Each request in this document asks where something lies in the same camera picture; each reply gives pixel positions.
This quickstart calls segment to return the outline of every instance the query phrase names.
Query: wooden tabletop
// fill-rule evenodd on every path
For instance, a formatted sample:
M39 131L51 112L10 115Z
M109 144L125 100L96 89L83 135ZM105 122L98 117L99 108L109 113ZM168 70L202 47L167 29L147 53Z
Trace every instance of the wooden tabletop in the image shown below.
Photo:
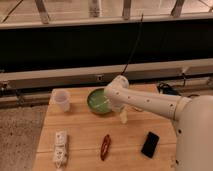
M132 85L130 88L157 92L155 85ZM50 100L33 170L56 170L52 161L55 132L66 130L70 141L65 171L174 171L176 135L171 122L150 112L136 111L131 106L126 107L126 124L122 124L119 115L113 112L106 117L95 115L86 103L94 89L67 89L71 103L69 113L63 113ZM160 137L153 159L140 153L149 131ZM110 135L112 144L103 162L100 148L106 134Z

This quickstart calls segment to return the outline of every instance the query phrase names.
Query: black wall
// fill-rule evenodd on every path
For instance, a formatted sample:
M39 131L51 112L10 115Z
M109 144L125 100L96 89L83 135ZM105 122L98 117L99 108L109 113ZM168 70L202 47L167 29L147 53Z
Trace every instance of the black wall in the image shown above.
M6 72L126 63L139 23L0 30ZM132 63L213 57L213 20L146 22Z

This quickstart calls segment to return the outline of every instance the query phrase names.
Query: black smartphone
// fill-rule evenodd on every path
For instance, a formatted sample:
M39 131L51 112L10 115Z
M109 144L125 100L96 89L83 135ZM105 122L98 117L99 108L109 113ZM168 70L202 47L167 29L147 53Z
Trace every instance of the black smartphone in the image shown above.
M149 158L152 158L155 152L155 148L158 144L159 136L156 134L149 132L146 138L146 141L141 149L141 153L146 155Z

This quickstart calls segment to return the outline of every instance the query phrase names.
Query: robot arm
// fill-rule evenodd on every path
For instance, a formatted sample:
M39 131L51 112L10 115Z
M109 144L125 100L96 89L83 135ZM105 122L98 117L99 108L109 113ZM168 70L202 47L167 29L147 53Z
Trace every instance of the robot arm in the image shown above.
M181 96L129 90L128 87L128 80L124 76L117 76L105 88L105 95L113 111L121 112L126 103L178 121L182 109L191 100Z
M109 107L121 112L124 104L177 121L176 171L213 170L213 96L194 99L128 90L117 76L106 88Z

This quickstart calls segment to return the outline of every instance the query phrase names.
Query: cable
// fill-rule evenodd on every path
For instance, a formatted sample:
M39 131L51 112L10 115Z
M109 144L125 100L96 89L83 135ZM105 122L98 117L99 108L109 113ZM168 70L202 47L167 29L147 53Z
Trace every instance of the cable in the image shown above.
M190 94L187 97L192 98L192 97L198 97L198 96L200 96L200 95L199 94Z
M183 84L181 85L174 85L173 87L185 87L186 86L186 81L187 81L187 78L186 78L186 74L182 73L181 75L183 77Z
M138 43L140 42L140 37L141 37L142 25L143 25L143 13L142 13L142 15L141 15L141 20L140 20L140 25L139 25L139 30L138 30L137 39L136 39L136 41L135 41L135 45L134 45L134 47L133 47L133 49L132 49L132 51L131 51L131 53L130 53L129 59L128 59L128 61L127 61L127 64L126 64L126 66L124 67L124 70L122 71L121 75L124 75L124 73L126 72L126 69L127 69L128 65L130 64L130 62L131 62L131 60L132 60L132 58L133 58L133 56L134 56L134 54L135 54L135 51L136 51L136 49L137 49L137 47L138 47Z
M181 96L177 90L173 89L172 86L164 82L159 83L157 89L159 93Z
M24 0L19 0L19 2L17 2L17 4L15 4L15 6L12 7L12 8L10 9L10 11L8 11L8 13L5 15L5 17L3 17L3 19L1 20L1 22L2 22L2 23L5 22L5 21L9 18L10 14L12 14L13 11L15 11L16 8L17 8L23 1L24 1Z

